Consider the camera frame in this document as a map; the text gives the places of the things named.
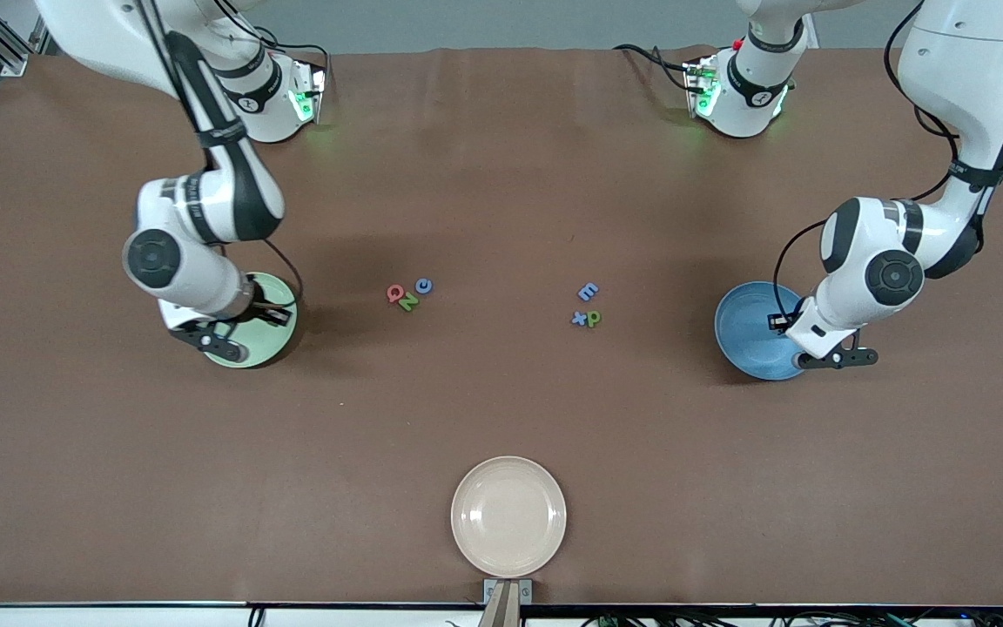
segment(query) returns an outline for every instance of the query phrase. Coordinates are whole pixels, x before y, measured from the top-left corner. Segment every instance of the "beige plate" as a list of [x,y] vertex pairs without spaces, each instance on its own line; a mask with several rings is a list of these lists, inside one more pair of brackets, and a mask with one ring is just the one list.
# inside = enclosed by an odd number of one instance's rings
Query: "beige plate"
[[482,461],[462,478],[451,500],[454,543],[493,577],[524,577],[549,564],[567,525],[560,485],[525,457]]

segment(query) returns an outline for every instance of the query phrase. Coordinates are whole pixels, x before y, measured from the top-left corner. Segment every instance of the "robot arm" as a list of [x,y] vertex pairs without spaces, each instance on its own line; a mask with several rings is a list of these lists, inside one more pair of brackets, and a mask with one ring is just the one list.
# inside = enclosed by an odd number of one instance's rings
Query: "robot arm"
[[700,59],[689,68],[692,115],[731,137],[759,134],[780,114],[792,68],[807,48],[803,16],[843,9],[863,0],[736,0],[749,18],[749,32],[734,48]]
[[[236,9],[260,0],[230,0]],[[215,0],[158,0],[165,24],[195,41],[208,66],[258,141],[280,141],[319,114],[324,69],[267,50],[241,15],[240,28]],[[132,0],[36,0],[56,43],[72,58],[107,76],[176,96],[151,50]]]
[[785,333],[823,360],[843,339],[911,303],[925,279],[965,266],[1003,179],[1003,3],[927,0],[908,35],[900,79],[909,98],[959,130],[960,158],[932,204],[856,198],[827,219],[827,278]]
[[[236,98],[234,89],[222,82],[232,80],[234,87],[251,76],[280,79],[282,71],[276,70],[291,59],[268,53],[251,36],[229,35],[228,29],[236,27],[222,13],[212,12],[215,0],[172,0],[163,8],[142,0],[38,4],[53,36],[81,63],[181,99],[208,167],[144,184],[136,203],[135,231],[122,250],[123,267],[136,286],[158,299],[173,336],[228,364],[261,362],[267,356],[248,361],[248,345],[232,334],[248,323],[281,329],[272,332],[274,337],[287,338],[295,306],[268,300],[263,282],[279,283],[276,300],[287,287],[267,275],[244,274],[212,247],[267,239],[284,218],[281,190],[254,151],[248,120],[263,130],[284,129],[289,134],[303,120],[292,104],[296,100],[281,95],[280,80],[273,89],[262,90],[268,95],[264,101],[256,89]],[[166,16],[185,32],[164,28]],[[243,98],[256,100],[258,106],[236,112],[232,104]],[[230,330],[222,336],[216,333],[217,321],[228,322]]]
[[216,336],[201,322],[260,318],[283,326],[290,313],[267,302],[258,283],[211,246],[270,237],[284,217],[284,200],[196,44],[169,32],[163,50],[215,168],[144,184],[123,266],[138,287],[158,299],[175,337],[225,360],[243,361],[245,346]]

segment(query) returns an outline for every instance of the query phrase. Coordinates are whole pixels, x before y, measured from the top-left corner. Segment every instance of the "brown cloth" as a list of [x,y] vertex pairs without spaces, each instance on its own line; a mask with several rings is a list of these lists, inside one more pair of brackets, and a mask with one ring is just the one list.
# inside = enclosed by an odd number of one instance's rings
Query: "brown cloth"
[[[568,499],[542,603],[1003,604],[1003,187],[986,251],[864,334],[880,364],[769,384],[713,337],[796,230],[943,175],[879,52],[808,52],[745,140],[622,52],[334,70],[326,123],[259,146],[306,292],[238,372],[120,265],[138,188],[202,166],[178,103],[62,58],[3,82],[0,602],[478,598],[450,499],[514,453]],[[821,277],[810,235],[782,282]]]

